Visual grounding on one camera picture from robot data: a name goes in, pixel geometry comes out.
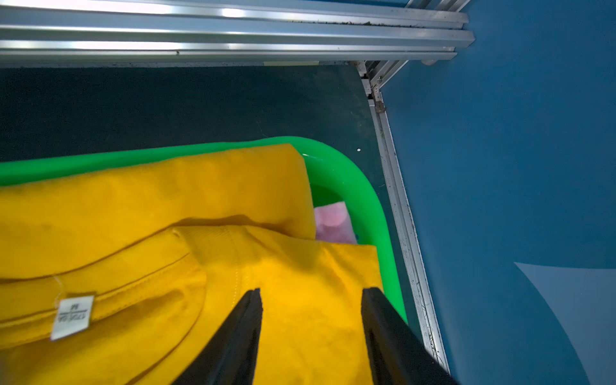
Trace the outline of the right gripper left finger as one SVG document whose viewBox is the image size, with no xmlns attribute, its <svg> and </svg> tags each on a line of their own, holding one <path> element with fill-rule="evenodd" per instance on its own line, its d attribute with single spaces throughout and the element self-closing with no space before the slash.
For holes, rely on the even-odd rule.
<svg viewBox="0 0 616 385">
<path fill-rule="evenodd" d="M 252 384 L 261 334 L 260 290 L 245 292 L 175 384 Z"/>
</svg>

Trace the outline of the rear frame crossbar aluminium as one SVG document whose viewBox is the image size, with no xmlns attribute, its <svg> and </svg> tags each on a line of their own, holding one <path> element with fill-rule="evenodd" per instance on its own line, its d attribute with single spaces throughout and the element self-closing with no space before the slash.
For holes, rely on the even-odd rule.
<svg viewBox="0 0 616 385">
<path fill-rule="evenodd" d="M 4 1 L 5 64 L 449 60 L 468 16 L 329 1 Z"/>
</svg>

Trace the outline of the right side table rail aluminium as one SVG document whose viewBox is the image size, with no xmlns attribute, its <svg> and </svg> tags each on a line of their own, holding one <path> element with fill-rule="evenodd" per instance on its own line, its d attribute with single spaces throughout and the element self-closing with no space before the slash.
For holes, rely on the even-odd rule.
<svg viewBox="0 0 616 385">
<path fill-rule="evenodd" d="M 449 360 L 428 283 L 428 276 L 396 152 L 387 107 L 383 100 L 382 88 L 371 85 L 370 80 L 367 78 L 366 62 L 354 62 L 353 65 L 359 72 L 372 114 L 383 175 L 391 204 L 391 213 L 396 225 L 396 237 L 399 242 L 402 260 L 404 261 L 404 270 L 399 282 L 404 287 L 410 289 L 412 301 L 409 305 L 405 306 L 405 310 L 410 319 L 416 319 L 420 332 L 419 340 L 424 344 L 426 350 L 446 372 L 450 372 Z"/>
</svg>

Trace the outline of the pink t-shirt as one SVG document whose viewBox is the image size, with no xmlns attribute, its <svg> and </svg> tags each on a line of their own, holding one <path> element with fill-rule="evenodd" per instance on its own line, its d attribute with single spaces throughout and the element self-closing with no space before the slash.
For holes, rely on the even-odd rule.
<svg viewBox="0 0 616 385">
<path fill-rule="evenodd" d="M 357 245 L 357 237 L 346 204 L 336 202 L 314 208 L 315 238 L 321 242 Z"/>
</svg>

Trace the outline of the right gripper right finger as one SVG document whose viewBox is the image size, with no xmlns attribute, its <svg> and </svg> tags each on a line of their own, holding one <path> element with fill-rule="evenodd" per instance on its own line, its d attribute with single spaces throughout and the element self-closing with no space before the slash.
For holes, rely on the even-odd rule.
<svg viewBox="0 0 616 385">
<path fill-rule="evenodd" d="M 457 383 L 413 335 L 382 290 L 363 290 L 361 315 L 374 384 Z"/>
</svg>

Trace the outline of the green plastic basket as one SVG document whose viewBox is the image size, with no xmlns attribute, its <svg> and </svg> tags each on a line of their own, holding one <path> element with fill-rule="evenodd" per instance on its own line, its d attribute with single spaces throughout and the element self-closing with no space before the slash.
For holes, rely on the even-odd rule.
<svg viewBox="0 0 616 385">
<path fill-rule="evenodd" d="M 253 149 L 278 144 L 292 145 L 303 157 L 311 184 L 313 202 L 329 205 L 344 201 L 355 234 L 362 245 L 377 248 L 383 291 L 402 318 L 407 316 L 388 223 L 380 199 L 360 168 L 337 149 L 297 136 L 279 136 L 257 141 L 191 144 L 158 149 L 95 153 L 1 164 L 1 184 L 10 186 L 65 176 L 92 173 L 234 149 Z"/>
</svg>

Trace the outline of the yellow t-shirt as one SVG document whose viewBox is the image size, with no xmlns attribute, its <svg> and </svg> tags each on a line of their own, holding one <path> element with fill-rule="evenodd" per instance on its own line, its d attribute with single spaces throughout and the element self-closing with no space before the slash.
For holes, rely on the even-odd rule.
<svg viewBox="0 0 616 385">
<path fill-rule="evenodd" d="M 249 290 L 257 384 L 369 384 L 376 249 L 316 237 L 291 145 L 4 187 L 1 381 L 170 384 Z"/>
</svg>

